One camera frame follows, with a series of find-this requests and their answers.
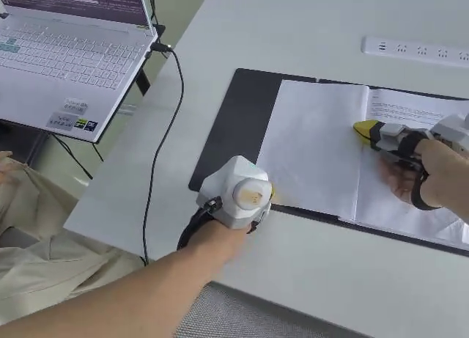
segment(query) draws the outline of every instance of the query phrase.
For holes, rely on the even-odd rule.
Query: floor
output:
[[[155,0],[156,13],[160,23],[166,25],[166,32],[162,37],[163,43],[175,45],[187,29],[197,10],[204,0]],[[153,55],[145,65],[145,73],[149,81],[153,82],[156,75],[166,61],[161,55]],[[125,105],[138,106],[141,102],[141,93],[136,85],[125,99]],[[117,114],[109,129],[105,132],[101,142],[97,146],[103,157],[111,151],[119,135],[125,129],[130,116]],[[76,158],[94,174],[100,167],[100,160],[92,149],[91,144],[64,139],[72,149]],[[50,139],[43,148],[36,169],[46,177],[69,191],[72,195],[80,197],[89,180],[83,171],[67,155],[67,153],[55,141]]]

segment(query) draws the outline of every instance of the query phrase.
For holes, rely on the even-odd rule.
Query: power strip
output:
[[[363,39],[361,51],[364,54],[375,56],[411,59],[452,67],[469,67],[469,48],[428,45],[367,36]]]

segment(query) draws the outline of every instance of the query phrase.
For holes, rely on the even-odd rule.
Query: white paper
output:
[[[283,205],[355,218],[369,88],[282,81],[257,165]]]
[[[372,90],[367,119],[431,128],[450,114],[466,115],[468,101],[440,100],[390,90]],[[467,240],[466,226],[446,209],[420,211],[397,199],[377,173],[379,154],[363,151],[356,220],[381,229],[391,229],[423,239],[441,239],[458,244]]]

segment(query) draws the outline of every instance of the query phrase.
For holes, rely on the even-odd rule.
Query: wrist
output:
[[[467,195],[469,188],[469,161],[460,158],[452,162],[445,173],[436,175],[433,187],[438,204],[449,208],[459,196]]]
[[[212,243],[188,244],[186,250],[195,261],[204,263],[215,272],[220,270],[229,258],[224,254],[220,246]]]

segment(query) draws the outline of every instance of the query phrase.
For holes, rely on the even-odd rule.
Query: white desk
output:
[[[366,34],[467,47],[468,1],[206,0],[177,44],[187,91],[156,166],[151,257],[196,210],[188,181],[236,68],[469,97],[469,70],[360,52]],[[169,60],[66,228],[142,253],[150,164],[179,93]],[[309,219],[272,213],[218,281],[374,337],[469,336],[468,258]]]

